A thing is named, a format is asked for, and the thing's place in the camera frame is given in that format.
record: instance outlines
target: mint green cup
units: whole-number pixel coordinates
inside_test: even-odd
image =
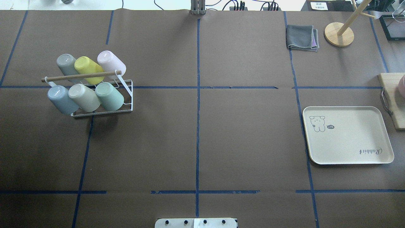
[[[108,82],[102,82],[97,85],[96,95],[101,105],[107,111],[116,111],[124,103],[122,94]]]

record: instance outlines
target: gray cloth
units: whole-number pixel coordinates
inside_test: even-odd
[[[312,25],[287,25],[286,42],[291,49],[317,52],[318,30]]]

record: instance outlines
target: round wooden base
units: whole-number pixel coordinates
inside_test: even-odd
[[[324,36],[327,41],[331,44],[338,46],[338,47],[346,47],[351,44],[354,40],[354,34],[350,27],[346,29],[346,31],[341,35],[338,36],[337,32],[343,26],[343,23],[340,22],[333,22],[330,23],[325,28]]]

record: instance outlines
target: cup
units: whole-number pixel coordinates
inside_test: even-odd
[[[405,98],[405,75],[399,80],[398,83],[399,93]]]
[[[69,97],[85,112],[92,112],[100,106],[96,93],[83,84],[75,84],[69,89]]]
[[[104,72],[100,65],[86,56],[82,56],[75,61],[75,69],[79,74]],[[86,78],[86,81],[95,85],[100,83],[103,79],[104,77],[90,77]]]
[[[54,86],[48,91],[49,100],[63,114],[69,115],[79,109],[79,106],[69,98],[68,89],[63,86]]]
[[[75,61],[76,59],[71,54],[63,54],[56,59],[56,64],[64,76],[76,75],[79,73],[75,69]],[[69,79],[68,81],[75,84],[80,83],[79,79]]]
[[[98,54],[97,62],[103,68],[104,71],[121,71],[121,75],[125,74],[125,64],[111,51],[103,51]],[[108,76],[111,79],[118,79],[116,75]]]
[[[113,85],[108,82],[102,82],[96,87],[96,95],[101,105],[107,111],[116,111],[124,103],[124,97]]]
[[[392,17],[399,23],[405,22],[405,1],[401,2],[399,6],[392,13]]]

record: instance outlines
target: wooden cutting board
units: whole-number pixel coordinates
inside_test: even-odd
[[[398,83],[405,73],[381,73],[378,75],[381,87],[388,100],[391,116],[395,129],[405,130],[405,98],[398,91]]]

